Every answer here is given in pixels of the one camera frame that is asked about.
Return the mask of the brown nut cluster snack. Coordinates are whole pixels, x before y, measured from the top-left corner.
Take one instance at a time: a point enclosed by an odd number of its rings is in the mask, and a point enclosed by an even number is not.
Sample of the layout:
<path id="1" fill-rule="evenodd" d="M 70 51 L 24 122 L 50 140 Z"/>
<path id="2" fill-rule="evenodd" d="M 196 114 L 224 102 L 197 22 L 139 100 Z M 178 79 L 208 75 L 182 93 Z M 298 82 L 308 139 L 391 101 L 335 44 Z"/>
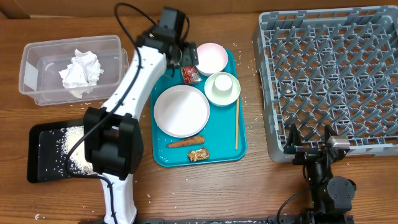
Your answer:
<path id="1" fill-rule="evenodd" d="M 201 148 L 196 151 L 190 151 L 188 158 L 191 162 L 206 160 L 210 157 L 210 153 L 206 148 Z"/>

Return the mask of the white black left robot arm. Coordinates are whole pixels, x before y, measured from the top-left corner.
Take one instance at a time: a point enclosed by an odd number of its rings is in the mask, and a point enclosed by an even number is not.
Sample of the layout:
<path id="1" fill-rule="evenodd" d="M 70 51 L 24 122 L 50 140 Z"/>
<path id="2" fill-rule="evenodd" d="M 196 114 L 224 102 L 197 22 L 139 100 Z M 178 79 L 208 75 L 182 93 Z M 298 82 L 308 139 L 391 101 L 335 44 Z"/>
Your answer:
<path id="1" fill-rule="evenodd" d="M 122 82 L 100 108 L 84 118 L 85 159 L 100 179 L 106 205 L 104 223 L 134 223 L 133 175 L 144 151 L 139 118 L 158 79 L 168 68 L 198 63 L 195 45 L 181 26 L 154 25 L 134 41 L 134 56 Z"/>

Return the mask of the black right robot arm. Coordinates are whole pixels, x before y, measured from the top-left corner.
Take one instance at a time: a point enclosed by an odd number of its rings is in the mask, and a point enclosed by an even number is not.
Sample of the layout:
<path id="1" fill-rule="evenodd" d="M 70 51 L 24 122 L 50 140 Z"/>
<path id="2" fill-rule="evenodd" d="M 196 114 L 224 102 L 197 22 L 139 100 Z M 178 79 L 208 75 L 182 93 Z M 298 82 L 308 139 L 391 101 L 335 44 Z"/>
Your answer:
<path id="1" fill-rule="evenodd" d="M 292 163 L 303 167 L 309 188 L 291 196 L 280 206 L 277 223 L 354 223 L 353 217 L 346 213 L 352 209 L 356 184 L 351 179 L 335 177 L 331 170 L 332 163 L 345 158 L 350 143 L 346 137 L 338 136 L 330 125 L 326 125 L 324 130 L 324 146 L 305 147 L 296 125 L 290 125 L 284 153 L 293 154 Z M 305 208 L 298 215 L 281 215 L 289 202 L 308 192 L 311 193 L 312 208 Z"/>

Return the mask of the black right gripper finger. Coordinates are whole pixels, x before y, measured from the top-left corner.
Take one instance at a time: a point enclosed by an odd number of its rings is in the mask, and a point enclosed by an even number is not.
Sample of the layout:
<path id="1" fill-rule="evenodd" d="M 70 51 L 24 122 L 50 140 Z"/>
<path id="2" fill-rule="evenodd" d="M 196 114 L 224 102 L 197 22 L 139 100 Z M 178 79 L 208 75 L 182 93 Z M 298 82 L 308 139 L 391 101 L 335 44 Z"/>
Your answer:
<path id="1" fill-rule="evenodd" d="M 324 134 L 325 146 L 328 147 L 328 146 L 329 146 L 329 143 L 328 143 L 329 138 L 330 138 L 331 136 L 335 136 L 335 135 L 336 135 L 336 132 L 335 132 L 335 130 L 334 130 L 329 124 L 327 124 L 327 125 L 325 126 L 324 132 L 325 132 L 325 134 Z"/>
<path id="2" fill-rule="evenodd" d="M 299 131 L 294 123 L 290 125 L 289 136 L 284 146 L 284 154 L 296 154 L 302 149 Z"/>

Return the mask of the red snack wrapper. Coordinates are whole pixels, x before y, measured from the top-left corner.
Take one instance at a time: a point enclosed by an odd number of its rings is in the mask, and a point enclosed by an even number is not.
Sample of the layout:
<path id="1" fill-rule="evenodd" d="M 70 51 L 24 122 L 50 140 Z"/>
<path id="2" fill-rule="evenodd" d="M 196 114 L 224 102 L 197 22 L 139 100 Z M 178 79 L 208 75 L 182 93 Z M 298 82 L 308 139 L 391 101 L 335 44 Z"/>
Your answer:
<path id="1" fill-rule="evenodd" d="M 184 84 L 190 85 L 201 82 L 201 76 L 194 66 L 182 67 L 181 72 Z"/>

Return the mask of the large white plate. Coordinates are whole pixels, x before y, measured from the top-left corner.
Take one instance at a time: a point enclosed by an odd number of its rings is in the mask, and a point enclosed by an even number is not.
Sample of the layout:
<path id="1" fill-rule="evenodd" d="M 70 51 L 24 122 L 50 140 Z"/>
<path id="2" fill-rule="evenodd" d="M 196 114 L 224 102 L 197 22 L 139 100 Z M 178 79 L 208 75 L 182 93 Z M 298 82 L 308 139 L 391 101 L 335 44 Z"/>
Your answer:
<path id="1" fill-rule="evenodd" d="M 210 118 L 210 104 L 197 88 L 176 85 L 163 91 L 155 101 L 156 125 L 169 136 L 187 138 L 198 134 Z"/>

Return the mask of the brown fried food stick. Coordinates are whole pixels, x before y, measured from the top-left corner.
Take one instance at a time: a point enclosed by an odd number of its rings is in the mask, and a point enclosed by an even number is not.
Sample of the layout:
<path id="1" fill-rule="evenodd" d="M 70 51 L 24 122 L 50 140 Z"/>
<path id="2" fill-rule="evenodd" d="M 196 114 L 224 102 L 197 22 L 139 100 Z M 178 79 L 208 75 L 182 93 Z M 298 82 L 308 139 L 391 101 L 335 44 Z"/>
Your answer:
<path id="1" fill-rule="evenodd" d="M 185 146 L 192 146 L 192 145 L 199 145 L 205 142 L 204 136 L 192 136 L 177 142 L 171 142 L 167 145 L 168 148 L 176 148 L 176 147 L 185 147 Z"/>

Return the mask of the white napkin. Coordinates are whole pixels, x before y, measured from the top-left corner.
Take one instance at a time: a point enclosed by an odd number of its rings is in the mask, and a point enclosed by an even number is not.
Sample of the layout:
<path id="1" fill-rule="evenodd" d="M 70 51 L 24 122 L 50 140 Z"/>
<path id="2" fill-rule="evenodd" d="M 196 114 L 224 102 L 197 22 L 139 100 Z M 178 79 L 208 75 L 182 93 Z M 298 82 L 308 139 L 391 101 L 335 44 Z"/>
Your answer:
<path id="1" fill-rule="evenodd" d="M 76 49 L 71 64 L 67 65 L 66 69 L 59 71 L 59 74 L 63 87 L 69 89 L 74 97 L 83 98 L 84 93 L 93 91 L 90 86 L 97 85 L 103 72 L 96 54 L 91 51 L 80 52 Z"/>

